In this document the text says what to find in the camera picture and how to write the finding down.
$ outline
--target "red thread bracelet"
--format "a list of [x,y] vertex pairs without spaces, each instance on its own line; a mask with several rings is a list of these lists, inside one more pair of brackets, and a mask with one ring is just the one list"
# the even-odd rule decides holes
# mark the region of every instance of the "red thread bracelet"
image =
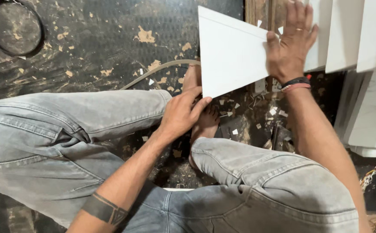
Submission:
[[311,86],[310,86],[310,84],[307,84],[307,83],[295,83],[295,84],[285,86],[284,88],[281,89],[281,91],[283,93],[286,93],[286,92],[289,92],[291,90],[294,90],[294,89],[300,88],[300,87],[310,88]]

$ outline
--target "left hand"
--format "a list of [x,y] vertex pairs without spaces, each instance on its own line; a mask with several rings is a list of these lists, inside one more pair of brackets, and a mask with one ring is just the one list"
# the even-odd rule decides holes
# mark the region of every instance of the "left hand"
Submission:
[[162,122],[158,128],[161,137],[167,143],[186,133],[198,121],[201,112],[211,102],[211,97],[205,97],[194,104],[195,98],[202,93],[202,87],[193,87],[172,98],[165,108]]

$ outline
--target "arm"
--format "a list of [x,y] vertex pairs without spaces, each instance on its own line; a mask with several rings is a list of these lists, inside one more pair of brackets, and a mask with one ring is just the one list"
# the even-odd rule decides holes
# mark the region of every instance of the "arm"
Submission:
[[164,148],[192,128],[202,110],[211,102],[212,98],[203,98],[191,108],[201,92],[201,87],[194,87],[168,102],[159,128],[88,198],[67,232],[107,233],[116,229],[126,217]]
[[[310,5],[304,7],[299,1],[289,2],[281,42],[272,32],[267,34],[269,73],[282,84],[303,76],[307,52],[318,32],[316,25],[310,32],[312,18],[313,9]],[[290,106],[297,150],[326,167],[346,186],[358,211],[360,232],[371,232],[355,167],[332,125],[316,104],[310,90],[297,88],[285,95]]]

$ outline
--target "forearm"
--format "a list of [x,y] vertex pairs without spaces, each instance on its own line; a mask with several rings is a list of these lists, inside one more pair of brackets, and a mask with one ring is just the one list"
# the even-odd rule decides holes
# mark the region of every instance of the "forearm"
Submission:
[[370,232],[365,203],[355,167],[332,125],[306,88],[297,88],[286,97],[297,139],[297,150],[332,172],[349,190],[359,214],[360,232]]
[[113,232],[124,219],[168,141],[156,131],[93,194],[68,232]]

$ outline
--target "black bracelet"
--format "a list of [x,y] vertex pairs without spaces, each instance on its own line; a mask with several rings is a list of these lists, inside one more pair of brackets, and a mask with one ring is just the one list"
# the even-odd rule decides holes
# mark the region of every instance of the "black bracelet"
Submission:
[[285,88],[288,85],[296,84],[296,83],[307,83],[310,85],[310,81],[307,77],[297,77],[295,79],[292,79],[282,85],[282,89]]
[[26,53],[22,53],[22,54],[15,54],[15,53],[7,50],[6,48],[4,48],[2,45],[0,45],[0,49],[5,54],[12,56],[12,57],[18,57],[18,56],[31,57],[31,56],[34,56],[35,54],[37,54],[41,50],[41,48],[44,45],[44,40],[45,40],[44,25],[43,25],[40,17],[38,16],[38,13],[28,3],[21,2],[20,0],[0,0],[0,5],[2,5],[2,4],[20,4],[21,6],[25,7],[27,10],[29,10],[37,18],[38,25],[40,27],[40,40],[38,41],[38,44],[35,48],[33,48],[32,50],[30,50]]

